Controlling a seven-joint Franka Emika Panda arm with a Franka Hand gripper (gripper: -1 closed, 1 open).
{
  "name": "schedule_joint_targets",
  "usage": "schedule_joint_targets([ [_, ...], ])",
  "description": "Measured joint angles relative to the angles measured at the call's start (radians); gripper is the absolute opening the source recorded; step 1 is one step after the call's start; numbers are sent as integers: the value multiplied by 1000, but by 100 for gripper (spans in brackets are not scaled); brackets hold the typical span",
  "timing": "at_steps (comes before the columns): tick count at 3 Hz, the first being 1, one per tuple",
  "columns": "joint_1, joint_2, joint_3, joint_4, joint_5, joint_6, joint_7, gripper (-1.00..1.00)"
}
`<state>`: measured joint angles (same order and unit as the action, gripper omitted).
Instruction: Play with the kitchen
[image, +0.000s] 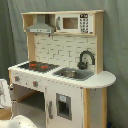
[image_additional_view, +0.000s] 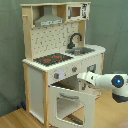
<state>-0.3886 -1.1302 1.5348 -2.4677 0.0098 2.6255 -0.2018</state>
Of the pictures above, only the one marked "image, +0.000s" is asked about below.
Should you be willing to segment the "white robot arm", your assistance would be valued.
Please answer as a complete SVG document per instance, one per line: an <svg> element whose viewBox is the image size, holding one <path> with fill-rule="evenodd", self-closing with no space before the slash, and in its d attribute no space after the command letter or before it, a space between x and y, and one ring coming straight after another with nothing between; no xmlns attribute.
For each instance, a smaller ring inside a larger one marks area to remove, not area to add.
<svg viewBox="0 0 128 128"><path fill-rule="evenodd" d="M18 115L9 121L7 128L37 128L37 126L29 118Z"/></svg>

